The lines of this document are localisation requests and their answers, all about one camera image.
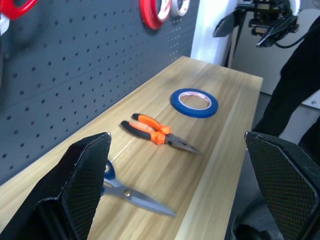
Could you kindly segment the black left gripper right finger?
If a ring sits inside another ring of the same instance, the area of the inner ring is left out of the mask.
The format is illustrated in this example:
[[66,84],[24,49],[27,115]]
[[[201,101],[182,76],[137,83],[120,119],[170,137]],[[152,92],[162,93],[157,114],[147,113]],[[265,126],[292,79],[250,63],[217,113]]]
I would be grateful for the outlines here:
[[284,240],[320,240],[320,166],[287,140],[254,131],[246,132],[244,140]]

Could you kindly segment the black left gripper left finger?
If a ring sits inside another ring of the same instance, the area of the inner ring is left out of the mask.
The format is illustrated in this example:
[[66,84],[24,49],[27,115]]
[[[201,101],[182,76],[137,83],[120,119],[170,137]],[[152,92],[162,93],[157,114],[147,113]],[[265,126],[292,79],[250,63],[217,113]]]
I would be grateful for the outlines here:
[[87,240],[104,182],[111,134],[70,145],[16,211],[0,240]]

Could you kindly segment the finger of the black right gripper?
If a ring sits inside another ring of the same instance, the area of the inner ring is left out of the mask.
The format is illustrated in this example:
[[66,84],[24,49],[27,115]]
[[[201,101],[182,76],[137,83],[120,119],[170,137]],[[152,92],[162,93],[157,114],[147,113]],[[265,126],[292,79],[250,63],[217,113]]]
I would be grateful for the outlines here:
[[212,36],[214,38],[223,38],[229,35],[235,28],[234,13],[226,15],[215,27]]
[[262,35],[260,41],[256,44],[257,48],[268,48],[277,41],[283,39],[289,33],[295,33],[299,25],[297,24],[298,17],[288,15],[277,19]]

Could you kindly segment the blue handled scissors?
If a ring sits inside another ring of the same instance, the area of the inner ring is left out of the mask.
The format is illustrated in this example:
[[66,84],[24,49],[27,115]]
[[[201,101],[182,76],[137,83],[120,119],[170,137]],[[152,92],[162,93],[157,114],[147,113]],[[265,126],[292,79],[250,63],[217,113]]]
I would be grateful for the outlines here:
[[166,205],[153,199],[152,197],[137,191],[121,183],[117,177],[112,163],[107,160],[106,170],[103,177],[103,187],[101,195],[112,195],[122,198],[127,202],[153,213],[175,217],[176,214]]

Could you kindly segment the blue tape roll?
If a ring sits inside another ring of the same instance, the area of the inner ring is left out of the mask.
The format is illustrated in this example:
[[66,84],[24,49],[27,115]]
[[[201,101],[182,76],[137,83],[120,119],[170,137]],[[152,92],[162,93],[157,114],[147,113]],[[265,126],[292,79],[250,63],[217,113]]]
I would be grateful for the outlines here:
[[[181,98],[185,96],[195,96],[201,98],[208,103],[208,106],[206,108],[190,107],[181,100]],[[176,90],[170,96],[170,103],[181,114],[200,119],[213,116],[219,108],[219,103],[213,95],[196,88],[181,88]]]

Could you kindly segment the orange black needle-nose pliers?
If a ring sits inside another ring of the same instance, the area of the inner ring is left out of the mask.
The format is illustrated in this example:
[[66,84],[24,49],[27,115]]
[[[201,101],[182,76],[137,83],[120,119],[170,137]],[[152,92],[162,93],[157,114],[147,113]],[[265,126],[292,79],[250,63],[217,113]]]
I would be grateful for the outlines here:
[[170,126],[163,125],[154,118],[145,114],[133,113],[132,118],[153,129],[148,130],[145,128],[141,128],[132,122],[123,120],[120,125],[132,135],[135,135],[141,139],[152,141],[157,145],[166,144],[175,149],[184,150],[195,154],[201,154],[201,152],[191,144],[174,135]]

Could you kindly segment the dark grey pegboard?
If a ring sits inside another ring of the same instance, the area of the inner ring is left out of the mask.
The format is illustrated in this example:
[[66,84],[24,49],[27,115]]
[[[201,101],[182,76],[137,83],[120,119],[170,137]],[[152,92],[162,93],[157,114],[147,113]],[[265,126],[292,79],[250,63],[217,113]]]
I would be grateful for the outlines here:
[[182,56],[200,0],[160,29],[139,0],[38,0],[1,38],[0,185]]

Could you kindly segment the white tape roll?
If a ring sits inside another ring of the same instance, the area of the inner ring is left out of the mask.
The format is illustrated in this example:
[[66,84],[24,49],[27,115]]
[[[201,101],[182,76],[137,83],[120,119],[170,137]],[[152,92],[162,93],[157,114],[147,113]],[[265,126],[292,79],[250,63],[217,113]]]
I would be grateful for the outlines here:
[[171,0],[171,15],[173,17],[182,17],[189,10],[191,0]]

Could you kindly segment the person in black clothes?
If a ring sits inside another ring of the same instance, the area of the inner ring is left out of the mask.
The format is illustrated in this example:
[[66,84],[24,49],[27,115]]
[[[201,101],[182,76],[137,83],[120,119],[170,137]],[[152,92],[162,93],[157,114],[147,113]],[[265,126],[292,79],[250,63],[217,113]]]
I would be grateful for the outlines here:
[[254,132],[279,137],[298,106],[320,90],[320,16],[280,71],[276,85]]

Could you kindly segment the red tape roll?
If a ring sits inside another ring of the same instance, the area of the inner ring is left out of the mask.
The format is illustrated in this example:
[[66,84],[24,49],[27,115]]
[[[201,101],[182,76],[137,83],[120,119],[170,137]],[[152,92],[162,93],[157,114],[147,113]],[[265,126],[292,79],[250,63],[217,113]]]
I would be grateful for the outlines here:
[[171,0],[139,0],[143,23],[152,30],[159,29],[170,16]]

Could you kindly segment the red handled scissors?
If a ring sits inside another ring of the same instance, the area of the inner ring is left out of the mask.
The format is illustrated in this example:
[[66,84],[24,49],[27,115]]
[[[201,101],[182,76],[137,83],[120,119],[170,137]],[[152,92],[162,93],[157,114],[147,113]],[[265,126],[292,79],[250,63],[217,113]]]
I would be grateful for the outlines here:
[[17,6],[14,0],[0,0],[0,13],[10,20],[16,20],[30,11],[38,0],[27,0],[21,6]]

